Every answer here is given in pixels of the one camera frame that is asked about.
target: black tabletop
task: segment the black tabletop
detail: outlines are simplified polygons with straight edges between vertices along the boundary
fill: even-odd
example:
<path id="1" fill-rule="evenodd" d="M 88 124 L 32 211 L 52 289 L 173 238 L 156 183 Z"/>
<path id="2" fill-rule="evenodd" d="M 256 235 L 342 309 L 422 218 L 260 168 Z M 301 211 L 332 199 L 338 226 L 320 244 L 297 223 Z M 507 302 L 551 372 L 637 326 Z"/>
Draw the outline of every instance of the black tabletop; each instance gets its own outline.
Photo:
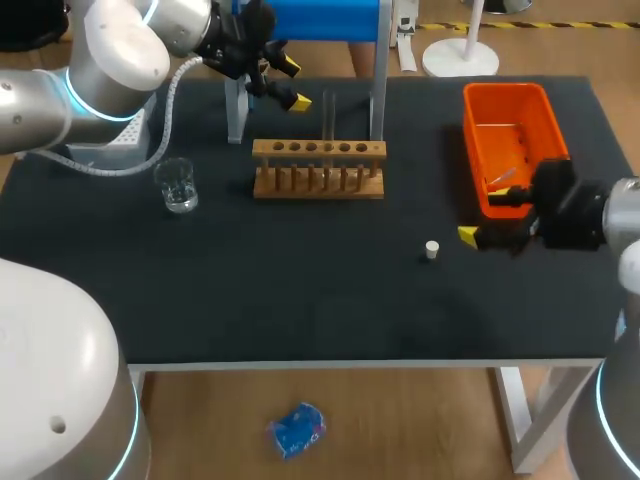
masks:
<path id="1" fill-rule="evenodd" d="M 546 88 L 584 178 L 630 174 L 586 80 L 508 80 Z M 623 303 L 606 248 L 534 245 L 514 259 L 457 237 L 477 210 L 466 82 L 389 81 L 383 201 L 302 202 L 252 198 L 251 139 L 319 138 L 326 88 L 336 138 L 366 138 L 367 84 L 300 81 L 311 112 L 261 101 L 234 146 L 222 84 L 185 81 L 169 153 L 195 164 L 196 210 L 169 215 L 150 173 L 86 177 L 32 156 L 0 200 L 0 256 L 86 290 L 130 363 L 602 357 Z M 434 263 L 428 240 L 441 245 Z"/>

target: white table frame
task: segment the white table frame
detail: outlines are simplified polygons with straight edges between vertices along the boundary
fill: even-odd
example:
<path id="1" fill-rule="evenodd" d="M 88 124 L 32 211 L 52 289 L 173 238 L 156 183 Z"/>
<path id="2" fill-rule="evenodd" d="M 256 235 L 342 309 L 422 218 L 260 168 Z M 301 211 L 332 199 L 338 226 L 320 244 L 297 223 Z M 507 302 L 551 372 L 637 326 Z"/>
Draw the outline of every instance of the white table frame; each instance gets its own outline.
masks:
<path id="1" fill-rule="evenodd" d="M 380 360 L 220 362 L 130 365 L 138 395 L 147 372 L 217 370 L 276 370 L 305 368 L 493 368 L 511 442 L 511 463 L 516 474 L 534 473 L 564 438 L 569 412 L 590 373 L 602 359 L 553 360 Z M 529 409 L 518 365 L 551 367 L 533 411 Z"/>

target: clear glass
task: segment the clear glass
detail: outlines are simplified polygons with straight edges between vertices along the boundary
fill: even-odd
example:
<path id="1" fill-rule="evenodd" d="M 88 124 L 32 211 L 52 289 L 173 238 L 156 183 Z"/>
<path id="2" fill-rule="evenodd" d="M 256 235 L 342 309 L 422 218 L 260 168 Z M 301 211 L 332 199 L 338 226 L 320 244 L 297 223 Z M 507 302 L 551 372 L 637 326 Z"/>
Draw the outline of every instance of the clear glass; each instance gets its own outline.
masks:
<path id="1" fill-rule="evenodd" d="M 187 213 L 198 206 L 193 165 L 186 158 L 169 158 L 156 166 L 153 176 L 164 202 L 173 213 Z"/>

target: white stand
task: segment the white stand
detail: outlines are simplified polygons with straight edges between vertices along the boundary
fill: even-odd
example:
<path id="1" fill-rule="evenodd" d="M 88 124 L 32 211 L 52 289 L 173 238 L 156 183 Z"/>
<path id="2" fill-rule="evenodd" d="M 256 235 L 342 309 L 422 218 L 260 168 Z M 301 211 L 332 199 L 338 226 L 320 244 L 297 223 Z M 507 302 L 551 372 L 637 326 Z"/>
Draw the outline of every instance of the white stand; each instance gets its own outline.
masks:
<path id="1" fill-rule="evenodd" d="M 496 52 L 478 43 L 484 0 L 475 0 L 467 39 L 449 38 L 429 45 L 422 66 L 432 77 L 475 77 L 495 75 L 500 60 Z"/>
<path id="2" fill-rule="evenodd" d="M 550 370 L 534 412 L 527 405 L 518 367 L 495 369 L 516 474 L 533 474 L 562 443 L 571 407 L 598 363 Z"/>
<path id="3" fill-rule="evenodd" d="M 396 40 L 400 70 L 403 72 L 417 72 L 416 59 L 411 48 L 411 37 L 416 31 L 416 20 L 420 9 L 418 0 L 394 0 L 394 22 L 396 26 L 391 30 L 391 37 Z"/>

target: blue plastic bag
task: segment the blue plastic bag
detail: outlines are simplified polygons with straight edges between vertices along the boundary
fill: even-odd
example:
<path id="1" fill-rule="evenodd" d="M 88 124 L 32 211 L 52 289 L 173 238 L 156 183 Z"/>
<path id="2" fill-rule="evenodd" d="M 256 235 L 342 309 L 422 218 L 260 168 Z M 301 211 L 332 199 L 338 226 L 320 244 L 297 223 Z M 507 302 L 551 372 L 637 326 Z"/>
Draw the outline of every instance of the blue plastic bag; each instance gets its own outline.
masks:
<path id="1" fill-rule="evenodd" d="M 308 403 L 301 403 L 282 420 L 269 425 L 276 446 L 285 460 L 316 443 L 326 429 L 320 410 Z"/>

